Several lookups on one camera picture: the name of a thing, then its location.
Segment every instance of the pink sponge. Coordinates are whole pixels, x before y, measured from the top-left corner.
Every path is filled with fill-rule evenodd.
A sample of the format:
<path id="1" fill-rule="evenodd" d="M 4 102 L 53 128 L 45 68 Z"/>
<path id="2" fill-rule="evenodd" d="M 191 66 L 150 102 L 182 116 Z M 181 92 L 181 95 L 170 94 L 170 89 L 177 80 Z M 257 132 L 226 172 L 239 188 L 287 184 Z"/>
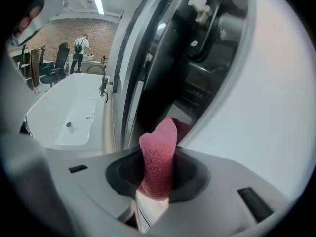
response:
<path id="1" fill-rule="evenodd" d="M 145 162 L 144 179 L 138 190 L 154 200 L 165 200 L 172 192 L 173 154 L 177 128 L 172 119 L 162 121 L 152 133 L 139 138 Z"/>

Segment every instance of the office chair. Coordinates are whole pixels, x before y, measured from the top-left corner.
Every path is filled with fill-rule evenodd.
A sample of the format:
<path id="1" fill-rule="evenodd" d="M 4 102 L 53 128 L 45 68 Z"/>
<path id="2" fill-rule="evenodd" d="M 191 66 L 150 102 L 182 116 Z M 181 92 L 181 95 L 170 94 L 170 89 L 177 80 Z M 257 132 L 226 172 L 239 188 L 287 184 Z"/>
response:
<path id="1" fill-rule="evenodd" d="M 68 43 L 62 43 L 59 46 L 57 53 L 55 68 L 48 70 L 48 67 L 42 68 L 42 70 L 47 70 L 47 75 L 40 78 L 42 84 L 50 84 L 50 87 L 53 87 L 53 84 L 61 81 L 66 77 L 64 66 L 69 54 Z"/>

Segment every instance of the white freestanding bathtub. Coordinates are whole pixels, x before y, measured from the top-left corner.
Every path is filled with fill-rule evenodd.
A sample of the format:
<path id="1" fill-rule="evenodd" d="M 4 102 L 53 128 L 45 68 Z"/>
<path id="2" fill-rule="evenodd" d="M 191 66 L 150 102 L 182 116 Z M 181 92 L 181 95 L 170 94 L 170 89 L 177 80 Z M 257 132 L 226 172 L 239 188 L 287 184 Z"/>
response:
<path id="1" fill-rule="evenodd" d="M 33 137 L 47 148 L 101 152 L 107 98 L 100 96 L 101 79 L 75 73 L 52 87 L 27 113 Z"/>

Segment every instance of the white t-shirt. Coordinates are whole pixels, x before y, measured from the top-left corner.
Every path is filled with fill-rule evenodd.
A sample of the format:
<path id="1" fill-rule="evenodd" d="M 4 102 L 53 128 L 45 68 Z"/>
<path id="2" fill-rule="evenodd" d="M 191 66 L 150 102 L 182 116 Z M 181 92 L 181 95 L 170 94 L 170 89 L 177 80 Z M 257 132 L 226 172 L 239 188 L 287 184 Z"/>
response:
<path id="1" fill-rule="evenodd" d="M 76 45 L 82 45 L 82 51 L 80 54 L 84 54 L 84 50 L 89 47 L 89 41 L 85 37 L 79 37 L 75 40 L 74 46 Z"/>

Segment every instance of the black faucet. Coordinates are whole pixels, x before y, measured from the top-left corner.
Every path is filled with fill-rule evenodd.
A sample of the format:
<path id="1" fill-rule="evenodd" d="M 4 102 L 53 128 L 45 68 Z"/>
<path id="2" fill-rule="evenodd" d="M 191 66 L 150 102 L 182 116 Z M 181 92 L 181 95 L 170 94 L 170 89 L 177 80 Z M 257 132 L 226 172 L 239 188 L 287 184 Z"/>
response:
<path id="1" fill-rule="evenodd" d="M 101 94 L 100 94 L 100 96 L 103 97 L 104 96 L 103 93 L 104 93 L 104 84 L 105 84 L 105 74 L 106 74 L 105 69 L 101 65 L 93 64 L 87 69 L 87 72 L 94 66 L 99 67 L 103 71 L 103 77 L 102 77 L 102 82 L 101 82 Z"/>

